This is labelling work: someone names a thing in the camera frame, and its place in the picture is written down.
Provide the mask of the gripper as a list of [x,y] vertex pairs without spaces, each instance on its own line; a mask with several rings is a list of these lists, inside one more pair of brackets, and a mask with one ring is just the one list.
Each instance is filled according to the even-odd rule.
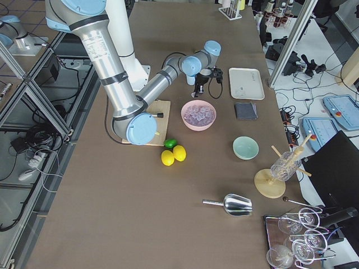
[[198,98],[199,94],[204,93],[204,85],[209,81],[210,75],[202,75],[198,73],[196,75],[195,89],[192,93],[193,98]]

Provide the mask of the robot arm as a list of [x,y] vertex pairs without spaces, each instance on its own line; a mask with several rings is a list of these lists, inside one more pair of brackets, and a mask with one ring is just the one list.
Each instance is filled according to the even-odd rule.
[[42,40],[31,36],[17,16],[5,15],[1,17],[1,42],[12,55],[34,57]]
[[184,73],[187,82],[205,69],[213,68],[221,52],[217,41],[209,40],[199,52],[172,57],[144,87],[135,92],[132,72],[120,53],[131,55],[131,32],[124,1],[46,1],[49,28],[78,36],[96,70],[114,112],[112,130],[134,145],[149,143],[157,132],[157,122],[148,106]]

